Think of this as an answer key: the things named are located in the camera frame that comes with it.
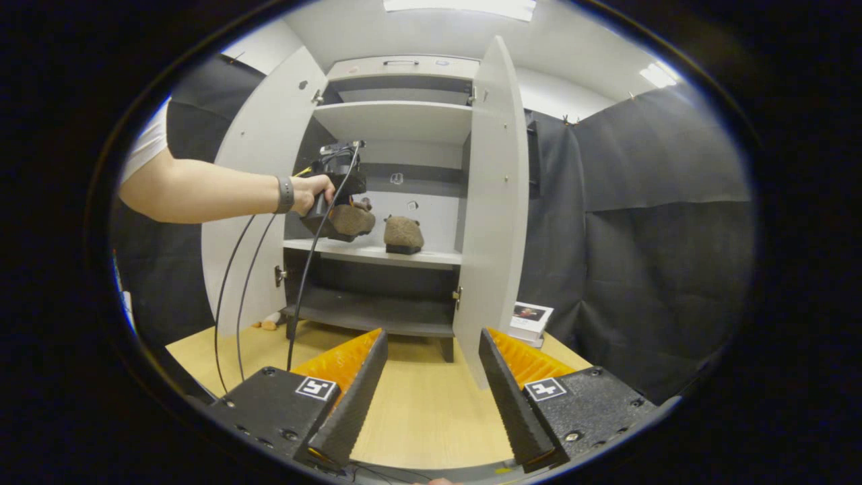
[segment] smartwatch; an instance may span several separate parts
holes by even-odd
[[[276,214],[286,214],[293,207],[293,182],[290,177],[278,177],[278,209]]]

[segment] dark gray shelf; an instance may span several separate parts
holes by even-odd
[[[293,313],[296,294],[291,292],[287,311]],[[302,319],[371,331],[383,328],[393,335],[453,337],[453,307],[448,302],[403,299],[346,292],[307,285]]]

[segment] ceiling light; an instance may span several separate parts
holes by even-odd
[[[652,63],[640,71],[640,75],[653,83],[655,87],[673,86],[677,83],[674,78],[679,79],[679,76],[670,67],[667,69],[668,71]]]
[[[384,0],[387,12],[413,9],[455,9],[486,12],[529,22],[535,0]]]

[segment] door handle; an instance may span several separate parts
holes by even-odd
[[[390,64],[395,64],[395,63],[397,63],[397,62],[409,62],[409,63],[410,63],[410,64],[412,64],[413,66],[419,66],[419,61],[418,61],[418,60],[384,60],[384,61],[383,61],[383,65],[384,65],[384,66],[388,66],[388,65],[390,65]]]
[[[452,292],[452,299],[455,300],[455,310],[458,310],[461,307],[461,294],[464,292],[463,287],[458,287],[457,290]]]
[[[273,268],[273,273],[275,273],[275,287],[281,287],[281,282],[287,279],[287,271],[283,270],[280,266],[276,266]]]

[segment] cabinet shelf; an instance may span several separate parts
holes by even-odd
[[[472,108],[422,101],[327,104],[315,118],[342,141],[399,140],[461,145],[470,134]]]
[[[284,247],[308,251],[311,250],[311,242],[312,239],[287,239],[284,241]],[[395,266],[421,264],[423,267],[431,267],[435,265],[459,266],[461,264],[461,253],[455,250],[448,253],[422,250],[414,255],[399,255],[387,253],[385,246],[376,246],[360,241],[343,242],[321,239],[317,241],[315,252],[344,256],[341,259],[368,263],[380,262]]]
[[[296,302],[288,298],[287,312]],[[418,337],[452,337],[453,305],[449,302],[402,299],[309,285],[303,292],[302,319],[371,331]]]

